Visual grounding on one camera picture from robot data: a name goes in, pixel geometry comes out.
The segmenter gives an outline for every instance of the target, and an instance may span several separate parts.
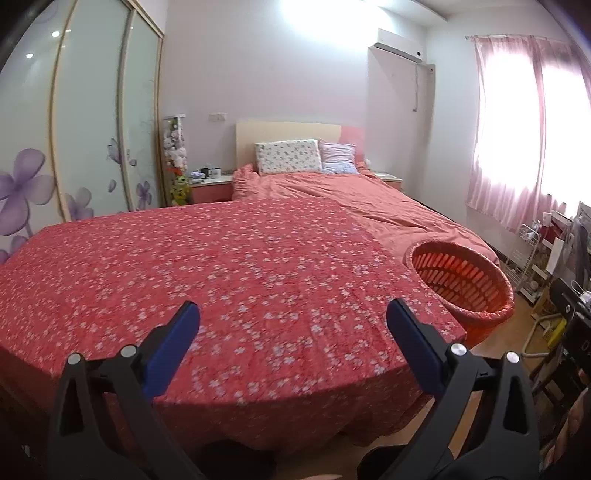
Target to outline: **cup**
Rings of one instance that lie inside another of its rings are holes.
[[[210,168],[209,169],[209,178],[221,179],[222,178],[222,169],[219,167]]]

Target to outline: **orange basket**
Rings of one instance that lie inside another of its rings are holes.
[[[493,262],[470,248],[427,240],[409,247],[404,264],[418,273],[462,324],[469,348],[513,315],[509,280]]]

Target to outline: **wall socket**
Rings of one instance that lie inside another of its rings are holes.
[[[209,114],[209,121],[210,122],[225,122],[228,119],[227,113],[210,113]]]

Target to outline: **blue gripper pad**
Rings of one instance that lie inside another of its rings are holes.
[[[166,392],[199,331],[199,322],[199,308],[186,301],[168,325],[159,327],[162,331],[157,335],[162,333],[162,338],[144,365],[143,392],[148,401]]]
[[[420,323],[402,299],[390,302],[386,322],[421,390],[440,398],[447,372],[443,337],[431,325]]]

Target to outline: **sliding wardrobe door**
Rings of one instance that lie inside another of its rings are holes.
[[[63,221],[47,125],[56,55],[73,2],[51,3],[0,72],[0,265],[34,233]]]
[[[130,10],[77,0],[57,60],[56,173],[71,220],[128,211],[119,149],[119,62]]]
[[[134,14],[122,61],[122,151],[133,210],[161,206],[155,94],[160,38]]]

